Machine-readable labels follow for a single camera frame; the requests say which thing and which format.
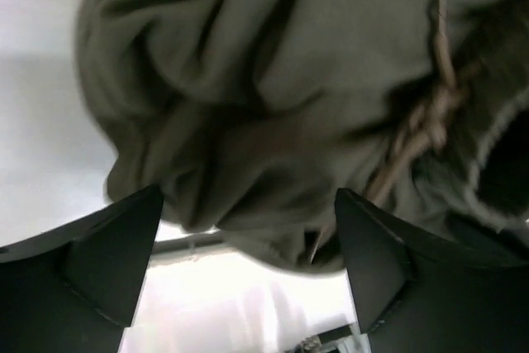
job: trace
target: crumpled fabric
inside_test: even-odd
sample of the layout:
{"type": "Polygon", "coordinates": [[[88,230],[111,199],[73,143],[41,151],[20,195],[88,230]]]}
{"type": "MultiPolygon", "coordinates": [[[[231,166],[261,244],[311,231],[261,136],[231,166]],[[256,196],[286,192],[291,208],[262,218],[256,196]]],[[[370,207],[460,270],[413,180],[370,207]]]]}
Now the crumpled fabric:
{"type": "MultiPolygon", "coordinates": [[[[450,0],[454,47],[476,25],[465,10],[494,1],[450,0]]],[[[336,190],[361,193],[383,160],[412,101],[398,87],[432,72],[428,3],[84,0],[79,80],[116,147],[108,196],[157,183],[189,232],[218,227],[285,270],[342,269],[339,247],[308,251],[336,190]]],[[[403,173],[384,209],[450,238],[434,168],[403,173]]]]}

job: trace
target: white surface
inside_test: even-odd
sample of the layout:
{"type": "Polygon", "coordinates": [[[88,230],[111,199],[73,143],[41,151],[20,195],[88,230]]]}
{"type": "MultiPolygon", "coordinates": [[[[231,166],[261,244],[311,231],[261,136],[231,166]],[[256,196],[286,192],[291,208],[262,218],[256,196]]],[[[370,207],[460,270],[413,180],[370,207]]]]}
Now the white surface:
{"type": "MultiPolygon", "coordinates": [[[[0,246],[102,208],[114,154],[72,62],[79,0],[0,0],[0,246]]],[[[180,236],[162,227],[159,239],[180,236]]],[[[226,254],[149,270],[122,353],[274,351],[351,317],[343,275],[279,274],[226,254]]]]}

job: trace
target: drawstring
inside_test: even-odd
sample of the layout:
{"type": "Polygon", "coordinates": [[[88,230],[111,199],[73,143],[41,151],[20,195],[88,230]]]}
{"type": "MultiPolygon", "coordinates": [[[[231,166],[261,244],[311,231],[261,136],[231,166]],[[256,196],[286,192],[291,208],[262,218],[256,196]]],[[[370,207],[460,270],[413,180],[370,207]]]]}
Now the drawstring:
{"type": "MultiPolygon", "coordinates": [[[[466,99],[466,90],[458,86],[450,58],[450,45],[446,35],[446,0],[436,0],[437,17],[433,37],[439,81],[431,95],[421,100],[397,130],[389,148],[385,164],[375,173],[364,196],[376,206],[381,206],[395,185],[400,173],[427,150],[441,150],[446,143],[447,126],[455,111],[466,99]]],[[[336,224],[323,227],[309,252],[312,263],[319,247],[336,230],[336,224]]]]}

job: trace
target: dark green cloth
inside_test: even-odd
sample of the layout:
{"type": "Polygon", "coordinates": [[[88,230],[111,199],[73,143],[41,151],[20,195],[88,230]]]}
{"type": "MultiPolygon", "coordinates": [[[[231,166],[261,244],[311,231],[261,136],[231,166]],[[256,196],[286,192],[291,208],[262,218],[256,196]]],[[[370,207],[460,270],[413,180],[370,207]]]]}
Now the dark green cloth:
{"type": "MultiPolygon", "coordinates": [[[[492,1],[450,0],[454,46],[467,7],[492,1]]],[[[427,4],[85,0],[79,77],[117,149],[108,195],[160,183],[164,217],[190,232],[216,226],[284,269],[341,269],[337,249],[310,265],[307,248],[336,189],[363,191],[383,158],[394,88],[431,72],[427,4]]],[[[453,200],[426,173],[407,170],[385,209],[450,237],[453,200]]]]}

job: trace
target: brown cord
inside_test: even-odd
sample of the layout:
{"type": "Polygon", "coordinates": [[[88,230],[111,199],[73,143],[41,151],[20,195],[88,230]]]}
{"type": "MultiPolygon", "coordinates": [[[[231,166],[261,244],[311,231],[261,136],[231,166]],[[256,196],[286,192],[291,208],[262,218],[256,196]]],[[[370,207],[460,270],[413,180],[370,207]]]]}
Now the brown cord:
{"type": "MultiPolygon", "coordinates": [[[[397,130],[385,164],[380,167],[365,190],[365,198],[381,206],[400,173],[427,150],[441,150],[446,143],[447,126],[455,111],[465,100],[465,92],[457,84],[446,35],[446,0],[437,0],[438,16],[433,48],[439,81],[431,94],[421,100],[397,130]]],[[[312,246],[312,263],[320,245],[336,230],[336,224],[323,227],[312,246]]]]}

